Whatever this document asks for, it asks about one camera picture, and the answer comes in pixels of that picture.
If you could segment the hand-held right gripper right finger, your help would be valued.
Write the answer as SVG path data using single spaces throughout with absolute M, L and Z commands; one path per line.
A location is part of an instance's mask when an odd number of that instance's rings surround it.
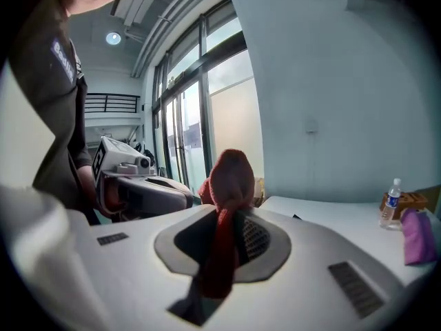
M 237 283 L 204 330 L 378 330 L 381 308 L 361 319 L 328 267 L 346 261 L 387 303 L 403 290 L 377 259 L 324 226 L 261 209 L 251 211 L 284 230 L 291 254 L 270 279 Z

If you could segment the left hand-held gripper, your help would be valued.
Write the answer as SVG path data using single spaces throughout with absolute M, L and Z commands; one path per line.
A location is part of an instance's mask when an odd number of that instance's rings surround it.
M 115 178 L 119 185 L 120 200 L 127 204 L 123 211 L 129 210 L 141 218 L 158 217 L 193 206 L 193 194 L 187 186 L 155 177 L 149 157 L 109 137 L 101 137 L 92 162 L 92 174 L 100 212 L 103 182 L 108 178 Z M 121 213 L 112 219 L 119 219 Z

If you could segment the person's left hand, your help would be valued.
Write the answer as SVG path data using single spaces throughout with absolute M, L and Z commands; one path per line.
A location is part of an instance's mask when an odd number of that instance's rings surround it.
M 121 213 L 127 204 L 120 200 L 119 185 L 115 178 L 105 179 L 101 191 L 101 214 L 112 219 L 118 213 Z

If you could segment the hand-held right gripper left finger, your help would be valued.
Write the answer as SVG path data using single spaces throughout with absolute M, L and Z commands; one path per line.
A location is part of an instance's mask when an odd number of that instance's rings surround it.
M 107 330 L 223 330 L 220 322 L 208 321 L 216 306 L 198 299 L 193 276 L 178 272 L 164 258 L 171 252 L 180 266 L 191 262 L 175 245 L 174 235 L 201 223 L 213 210 L 200 205 L 94 226 L 82 214 L 68 213 L 76 251 L 108 314 Z

